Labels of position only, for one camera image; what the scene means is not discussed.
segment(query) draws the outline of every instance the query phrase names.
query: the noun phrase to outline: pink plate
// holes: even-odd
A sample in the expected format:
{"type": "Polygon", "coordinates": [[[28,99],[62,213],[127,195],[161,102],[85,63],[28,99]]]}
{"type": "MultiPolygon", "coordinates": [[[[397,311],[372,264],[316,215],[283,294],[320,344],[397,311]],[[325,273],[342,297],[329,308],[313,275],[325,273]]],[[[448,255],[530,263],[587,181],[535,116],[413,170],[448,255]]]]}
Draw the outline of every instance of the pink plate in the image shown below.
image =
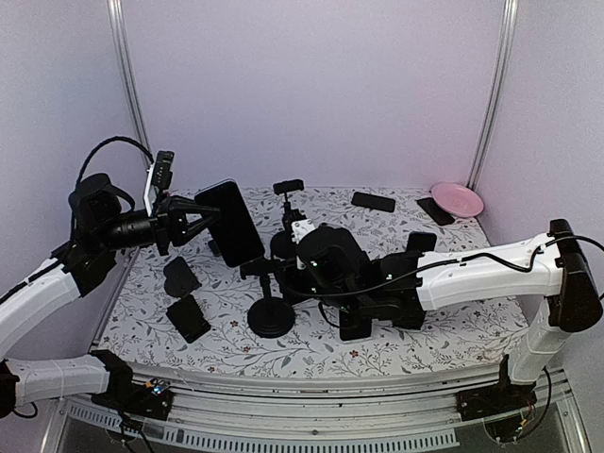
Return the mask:
{"type": "Polygon", "coordinates": [[[458,217],[475,217],[484,210],[482,199],[460,184],[441,182],[430,191],[438,206],[458,217]]]}

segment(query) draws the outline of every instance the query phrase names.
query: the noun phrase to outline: floral tablecloth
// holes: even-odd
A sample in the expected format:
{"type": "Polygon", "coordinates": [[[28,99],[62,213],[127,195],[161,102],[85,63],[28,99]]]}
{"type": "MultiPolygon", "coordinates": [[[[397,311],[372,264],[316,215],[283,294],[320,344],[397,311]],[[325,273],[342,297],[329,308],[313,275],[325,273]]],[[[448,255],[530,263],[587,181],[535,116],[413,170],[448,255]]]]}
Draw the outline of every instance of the floral tablecloth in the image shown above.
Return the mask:
{"type": "MultiPolygon", "coordinates": [[[[186,196],[193,193],[181,192],[186,196]]],[[[281,228],[282,199],[270,189],[244,189],[243,196],[268,251],[281,228]]],[[[487,246],[475,219],[437,226],[415,200],[426,191],[402,189],[306,189],[291,197],[317,225],[326,222],[352,231],[371,258],[403,251],[409,233],[438,235],[438,251],[487,246]],[[394,213],[356,208],[352,193],[360,190],[396,199],[394,213]]],[[[316,301],[295,306],[294,328],[284,337],[265,340],[246,325],[246,313],[261,296],[255,277],[241,280],[215,258],[201,234],[188,245],[160,257],[153,247],[141,251],[113,308],[99,347],[125,361],[203,373],[272,378],[367,377],[434,372],[499,362],[523,335],[527,322],[513,298],[463,303],[429,311],[419,331],[375,323],[370,339],[343,343],[316,308],[316,301]],[[163,267],[183,257],[202,287],[193,293],[212,330],[193,344],[179,336],[166,317],[176,302],[163,289],[163,267]]],[[[337,313],[332,312],[334,321],[337,313]]]]}

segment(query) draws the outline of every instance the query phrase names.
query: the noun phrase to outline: white wall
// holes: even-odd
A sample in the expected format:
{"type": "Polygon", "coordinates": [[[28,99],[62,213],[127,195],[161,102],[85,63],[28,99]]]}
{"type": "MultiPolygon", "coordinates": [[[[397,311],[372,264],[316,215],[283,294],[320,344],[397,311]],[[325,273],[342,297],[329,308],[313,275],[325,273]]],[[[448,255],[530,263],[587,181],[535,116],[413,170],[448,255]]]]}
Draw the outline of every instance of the white wall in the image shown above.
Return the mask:
{"type": "MultiPolygon", "coordinates": [[[[521,1],[512,61],[478,192],[493,243],[565,217],[604,242],[604,3],[521,1]]],[[[604,256],[587,244],[604,291],[604,256]]],[[[534,312],[535,306],[526,307],[534,312]]],[[[576,335],[562,363],[594,451],[604,451],[604,322],[576,335]]]]}
{"type": "MultiPolygon", "coordinates": [[[[0,294],[68,238],[67,196],[89,151],[132,135],[109,27],[98,0],[0,2],[0,294]]],[[[116,144],[93,161],[125,190],[142,192],[136,148],[116,144]]],[[[55,313],[9,356],[72,357],[87,352],[113,273],[98,292],[55,313]]],[[[47,405],[38,420],[0,420],[0,451],[40,448],[47,405]]]]}
{"type": "Polygon", "coordinates": [[[503,0],[133,0],[128,42],[175,187],[465,182],[503,0]]]}

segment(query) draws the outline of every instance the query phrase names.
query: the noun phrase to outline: table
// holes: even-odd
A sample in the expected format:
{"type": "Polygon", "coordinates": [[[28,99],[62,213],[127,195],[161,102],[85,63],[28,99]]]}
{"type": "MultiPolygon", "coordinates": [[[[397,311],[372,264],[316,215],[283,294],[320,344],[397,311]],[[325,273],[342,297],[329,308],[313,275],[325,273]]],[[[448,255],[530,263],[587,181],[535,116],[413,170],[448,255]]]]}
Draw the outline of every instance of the table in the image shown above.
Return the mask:
{"type": "MultiPolygon", "coordinates": [[[[243,189],[252,218],[269,249],[281,228],[282,198],[270,189],[243,189]]],[[[185,196],[194,193],[179,192],[185,196]]],[[[310,188],[291,197],[315,224],[348,228],[370,258],[403,251],[409,233],[437,234],[437,251],[488,246],[475,219],[458,219],[437,226],[415,200],[423,190],[375,188],[310,188]],[[362,191],[396,200],[394,213],[353,207],[352,193],[362,191]]],[[[353,378],[417,373],[498,363],[527,329],[515,298],[463,303],[429,311],[421,330],[400,330],[389,322],[375,322],[370,339],[343,343],[316,308],[316,301],[295,306],[295,326],[275,340],[256,337],[246,326],[246,313],[261,297],[254,277],[241,280],[215,258],[206,233],[170,255],[160,257],[153,247],[141,251],[127,277],[101,336],[106,348],[125,361],[201,373],[259,378],[353,378]],[[163,290],[163,267],[183,257],[202,287],[193,292],[212,330],[186,344],[168,321],[166,309],[176,302],[163,290]]],[[[278,294],[274,285],[274,294],[278,294]]],[[[336,321],[337,313],[330,315],[336,321]]]]}

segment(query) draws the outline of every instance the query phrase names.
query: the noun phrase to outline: round stand base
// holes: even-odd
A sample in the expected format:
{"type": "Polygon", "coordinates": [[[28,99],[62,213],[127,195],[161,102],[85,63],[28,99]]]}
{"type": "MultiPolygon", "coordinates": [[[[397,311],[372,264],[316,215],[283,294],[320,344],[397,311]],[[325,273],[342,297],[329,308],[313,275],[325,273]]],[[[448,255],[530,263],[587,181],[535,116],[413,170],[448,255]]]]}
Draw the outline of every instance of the round stand base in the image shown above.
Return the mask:
{"type": "Polygon", "coordinates": [[[247,324],[261,338],[279,338],[294,326],[295,313],[291,305],[279,297],[263,298],[247,312],[247,324]]]}
{"type": "Polygon", "coordinates": [[[279,231],[271,239],[271,254],[282,260],[295,258],[295,244],[287,231],[279,231]]]}

